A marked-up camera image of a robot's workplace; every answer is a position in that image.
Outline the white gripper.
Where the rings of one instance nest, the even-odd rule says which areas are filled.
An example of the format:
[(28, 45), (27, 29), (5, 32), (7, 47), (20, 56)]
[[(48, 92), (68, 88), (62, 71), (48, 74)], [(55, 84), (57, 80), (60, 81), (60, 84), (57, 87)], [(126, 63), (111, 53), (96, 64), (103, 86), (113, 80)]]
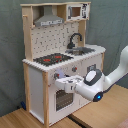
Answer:
[(82, 80), (83, 78), (81, 76), (65, 77), (57, 79), (55, 81), (55, 85), (66, 93), (74, 93), (76, 85)]

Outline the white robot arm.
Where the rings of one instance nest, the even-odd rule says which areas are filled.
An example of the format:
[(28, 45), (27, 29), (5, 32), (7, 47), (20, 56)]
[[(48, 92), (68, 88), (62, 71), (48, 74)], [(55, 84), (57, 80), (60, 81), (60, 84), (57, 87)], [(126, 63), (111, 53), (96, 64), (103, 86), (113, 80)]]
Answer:
[(82, 78), (79, 75), (57, 79), (55, 85), (66, 93), (77, 93), (83, 98), (98, 102), (103, 93), (128, 73), (128, 45), (122, 50), (119, 66), (105, 76), (101, 70), (95, 69)]

